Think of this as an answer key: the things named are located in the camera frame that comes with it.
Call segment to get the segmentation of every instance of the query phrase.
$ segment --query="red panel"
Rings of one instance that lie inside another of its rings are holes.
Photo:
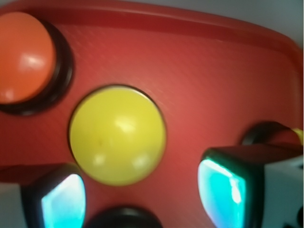
[[[20,1],[53,23],[75,58],[74,81],[55,106],[33,116],[0,113],[0,165],[72,162],[68,121],[92,90],[126,84],[158,104],[168,141],[143,181],[109,187],[84,174],[87,220],[134,204],[165,227],[212,227],[201,205],[197,168],[208,147],[235,145],[252,124],[303,128],[302,52],[287,37],[242,21],[116,1]]]

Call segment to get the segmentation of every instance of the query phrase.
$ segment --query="button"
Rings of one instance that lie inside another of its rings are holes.
[[[166,130],[159,109],[146,95],[108,86],[78,105],[69,140],[76,161],[90,177],[121,186],[142,180],[156,168]]]
[[[0,16],[0,30],[0,110],[30,114],[53,103],[71,78],[62,34],[22,12]]]
[[[98,213],[85,227],[162,228],[162,225],[159,219],[146,209],[120,206]]]
[[[36,96],[50,82],[56,61],[45,27],[26,13],[0,17],[0,103],[13,104]]]

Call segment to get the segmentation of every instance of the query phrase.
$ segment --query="red plastic surface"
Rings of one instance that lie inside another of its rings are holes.
[[[104,85],[135,86],[163,112],[167,146],[148,178],[110,187],[83,175],[87,221],[110,206],[132,204],[151,210],[164,227],[212,227],[197,186],[204,150],[238,143],[262,120],[303,129],[302,52],[279,33],[128,2],[25,0],[0,14],[16,10],[63,33],[74,53],[74,81],[62,100],[39,114],[0,113],[0,165],[74,162],[69,118],[86,94]]]

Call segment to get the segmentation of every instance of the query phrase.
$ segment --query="yellow plastic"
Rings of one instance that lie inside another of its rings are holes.
[[[166,130],[147,96],[126,86],[108,86],[79,104],[69,137],[76,161],[90,177],[122,186],[144,179],[157,167]]]
[[[298,137],[301,141],[301,145],[303,145],[303,130],[301,130],[299,128],[294,128],[293,131],[298,135]]]

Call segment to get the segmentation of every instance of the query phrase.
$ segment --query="arcade button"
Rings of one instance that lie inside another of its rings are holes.
[[[116,207],[97,214],[85,228],[162,228],[151,212],[137,207]]]
[[[91,178],[106,185],[130,185],[159,164],[166,129],[160,110],[147,95],[112,85],[80,102],[70,121],[69,143]]]
[[[3,14],[0,43],[0,111],[32,114],[66,91],[72,54],[53,25],[23,12]]]
[[[85,193],[74,164],[0,167],[0,227],[81,228]]]

